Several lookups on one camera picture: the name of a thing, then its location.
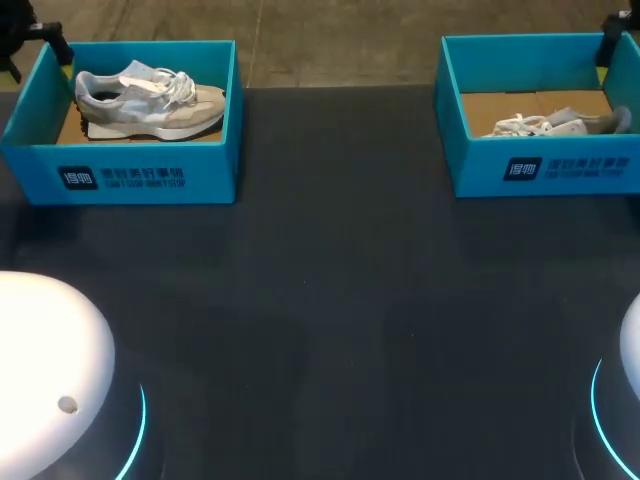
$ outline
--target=concrete floor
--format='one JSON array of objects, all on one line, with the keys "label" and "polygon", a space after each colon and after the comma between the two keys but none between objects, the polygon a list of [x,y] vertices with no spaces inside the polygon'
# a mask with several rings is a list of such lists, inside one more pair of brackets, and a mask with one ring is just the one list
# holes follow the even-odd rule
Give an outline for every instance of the concrete floor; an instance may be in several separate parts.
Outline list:
[{"label": "concrete floor", "polygon": [[[443,35],[595,31],[625,0],[32,0],[73,41],[234,39],[246,86],[432,83]],[[27,72],[39,45],[14,59]]]}]

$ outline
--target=blue led ring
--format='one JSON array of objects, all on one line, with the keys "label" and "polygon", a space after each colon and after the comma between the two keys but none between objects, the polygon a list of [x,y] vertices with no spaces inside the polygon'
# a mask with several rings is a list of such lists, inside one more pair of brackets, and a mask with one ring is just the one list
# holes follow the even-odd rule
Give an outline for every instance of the blue led ring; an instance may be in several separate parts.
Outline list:
[{"label": "blue led ring", "polygon": [[616,463],[620,465],[620,468],[622,468],[622,470],[624,470],[625,473],[629,475],[629,477],[631,477],[633,480],[640,480],[640,478],[638,478],[631,471],[631,469],[624,464],[622,459],[613,450],[613,447],[611,447],[611,444],[607,440],[607,437],[604,435],[604,432],[602,431],[602,427],[600,426],[600,421],[598,420],[598,413],[596,412],[596,376],[598,375],[598,370],[600,370],[601,363],[602,363],[602,359],[600,359],[600,361],[598,362],[596,371],[593,373],[593,379],[591,380],[591,412],[593,413],[593,421],[596,424],[596,428],[598,429],[598,433],[600,434],[602,443],[604,443],[604,446],[607,447],[607,450],[609,450],[609,453],[611,454],[613,459],[616,461]]},{"label": "blue led ring", "polygon": [[133,465],[133,461],[136,459],[136,455],[138,454],[138,450],[140,450],[140,445],[142,444],[142,437],[144,436],[144,427],[147,423],[147,402],[144,398],[144,390],[142,389],[142,385],[140,385],[140,394],[142,396],[142,422],[140,423],[140,431],[138,432],[138,439],[136,440],[136,444],[131,450],[131,454],[129,455],[129,459],[127,463],[124,464],[122,471],[116,477],[116,480],[122,480],[124,476],[127,474],[131,465]]}]

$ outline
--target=open box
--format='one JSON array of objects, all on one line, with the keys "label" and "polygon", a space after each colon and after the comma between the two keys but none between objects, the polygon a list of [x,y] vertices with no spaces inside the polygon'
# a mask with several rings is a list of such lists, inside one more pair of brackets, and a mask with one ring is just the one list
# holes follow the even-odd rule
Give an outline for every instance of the open box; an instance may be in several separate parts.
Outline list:
[{"label": "open box", "polygon": [[71,47],[73,79],[82,70],[113,75],[135,59],[154,68],[184,71],[197,84],[225,89],[222,128],[200,141],[89,142],[81,136],[69,140],[65,132],[74,122],[74,80],[64,76],[45,45],[0,144],[32,204],[234,201],[243,109],[235,42],[73,43]]},{"label": "open box", "polygon": [[[601,89],[595,68],[601,40],[597,33],[442,39],[434,101],[457,197],[640,192],[640,50],[623,34]],[[625,105],[632,133],[478,136],[491,132],[488,119],[553,113],[506,112],[526,105],[585,114]]]}]

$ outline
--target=shoelace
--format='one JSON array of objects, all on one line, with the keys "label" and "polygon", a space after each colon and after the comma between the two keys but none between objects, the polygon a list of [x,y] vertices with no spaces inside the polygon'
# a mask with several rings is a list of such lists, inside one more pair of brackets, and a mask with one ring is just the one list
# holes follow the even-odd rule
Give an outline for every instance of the shoelace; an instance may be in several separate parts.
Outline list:
[{"label": "shoelace", "polygon": [[157,68],[156,71],[168,75],[167,88],[151,94],[152,98],[168,97],[165,110],[174,103],[188,103],[196,98],[196,85],[189,75],[184,72],[176,73],[168,68]]},{"label": "shoelace", "polygon": [[544,121],[545,117],[526,117],[517,113],[515,118],[500,120],[496,123],[493,132],[488,137],[529,137],[541,135],[553,127]]}]

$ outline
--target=sneaker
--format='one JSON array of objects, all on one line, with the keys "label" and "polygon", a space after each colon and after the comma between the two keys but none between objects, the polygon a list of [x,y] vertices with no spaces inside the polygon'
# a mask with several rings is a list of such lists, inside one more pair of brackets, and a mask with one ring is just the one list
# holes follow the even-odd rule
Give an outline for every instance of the sneaker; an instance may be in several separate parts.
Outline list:
[{"label": "sneaker", "polygon": [[153,135],[184,140],[222,118],[225,93],[196,85],[184,72],[154,69],[134,60],[117,75],[78,73],[76,102],[91,139]]},{"label": "sneaker", "polygon": [[567,107],[548,117],[526,117],[500,120],[493,132],[485,137],[561,137],[626,133],[631,128],[631,112],[627,107],[618,107],[609,115],[581,115]]}]

